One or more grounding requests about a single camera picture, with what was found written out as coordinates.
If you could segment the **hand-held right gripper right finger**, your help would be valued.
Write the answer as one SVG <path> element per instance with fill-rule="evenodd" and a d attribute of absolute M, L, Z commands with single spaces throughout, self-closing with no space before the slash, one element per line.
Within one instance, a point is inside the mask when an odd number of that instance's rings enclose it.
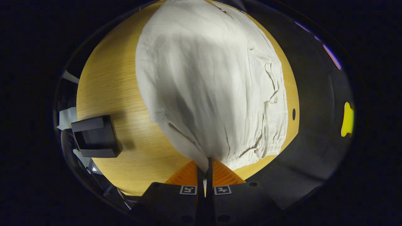
<path fill-rule="evenodd" d="M 246 182 L 209 158 L 206 207 L 213 226 L 263 226 L 282 213 L 260 182 Z"/>

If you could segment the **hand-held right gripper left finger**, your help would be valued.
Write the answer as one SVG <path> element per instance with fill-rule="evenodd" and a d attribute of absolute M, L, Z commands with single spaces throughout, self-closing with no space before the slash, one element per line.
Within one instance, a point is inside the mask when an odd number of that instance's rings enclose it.
<path fill-rule="evenodd" d="M 153 182 L 133 208 L 144 226 L 196 226 L 204 200 L 199 167 L 190 161 L 164 183 Z"/>

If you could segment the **white jeans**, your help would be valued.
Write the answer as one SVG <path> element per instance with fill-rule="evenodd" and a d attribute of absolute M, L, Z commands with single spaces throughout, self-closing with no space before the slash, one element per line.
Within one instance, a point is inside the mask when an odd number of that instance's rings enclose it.
<path fill-rule="evenodd" d="M 206 171 L 278 155 L 287 135 L 282 64 L 246 14 L 207 0 L 167 0 L 139 37 L 136 77 L 151 122 Z"/>

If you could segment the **black plastic holder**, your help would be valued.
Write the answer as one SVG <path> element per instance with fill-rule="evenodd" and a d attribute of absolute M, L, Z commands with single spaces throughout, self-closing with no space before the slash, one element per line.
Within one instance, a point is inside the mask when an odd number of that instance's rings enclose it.
<path fill-rule="evenodd" d="M 121 150 L 109 115 L 71 123 L 78 150 L 84 157 L 116 158 Z"/>

